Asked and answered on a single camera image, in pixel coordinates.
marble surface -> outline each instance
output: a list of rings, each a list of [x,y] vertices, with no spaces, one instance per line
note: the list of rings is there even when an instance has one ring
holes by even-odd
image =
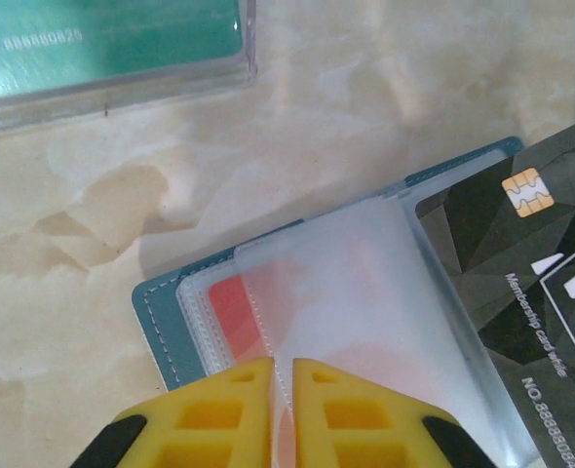
[[[164,392],[145,278],[575,123],[575,0],[260,2],[254,86],[0,135],[0,467]]]

